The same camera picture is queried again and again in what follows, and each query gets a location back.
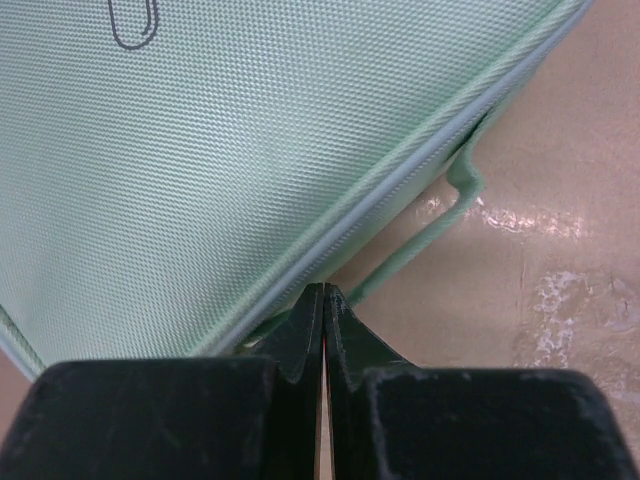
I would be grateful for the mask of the mint green medicine case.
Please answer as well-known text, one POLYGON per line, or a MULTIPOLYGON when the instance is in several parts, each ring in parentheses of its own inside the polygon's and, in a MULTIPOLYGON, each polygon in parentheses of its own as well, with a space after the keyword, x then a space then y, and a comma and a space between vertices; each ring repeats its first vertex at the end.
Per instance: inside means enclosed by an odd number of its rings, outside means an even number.
POLYGON ((214 355, 338 269, 478 139, 585 1, 5 1, 1 346, 214 355))

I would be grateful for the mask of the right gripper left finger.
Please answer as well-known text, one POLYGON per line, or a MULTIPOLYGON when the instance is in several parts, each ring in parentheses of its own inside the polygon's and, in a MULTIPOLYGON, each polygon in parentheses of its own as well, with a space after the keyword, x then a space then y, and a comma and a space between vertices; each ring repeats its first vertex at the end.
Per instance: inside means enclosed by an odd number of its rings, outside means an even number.
POLYGON ((31 386, 5 479, 314 479, 323 288, 247 353, 74 361, 31 386))

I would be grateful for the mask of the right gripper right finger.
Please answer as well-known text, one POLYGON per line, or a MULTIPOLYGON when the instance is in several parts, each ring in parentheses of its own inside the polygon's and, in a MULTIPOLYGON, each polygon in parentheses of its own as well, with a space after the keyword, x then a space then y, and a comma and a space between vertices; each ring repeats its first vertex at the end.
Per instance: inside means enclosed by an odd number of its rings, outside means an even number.
POLYGON ((635 479, 601 391, 572 370, 423 368, 325 289, 337 479, 635 479))

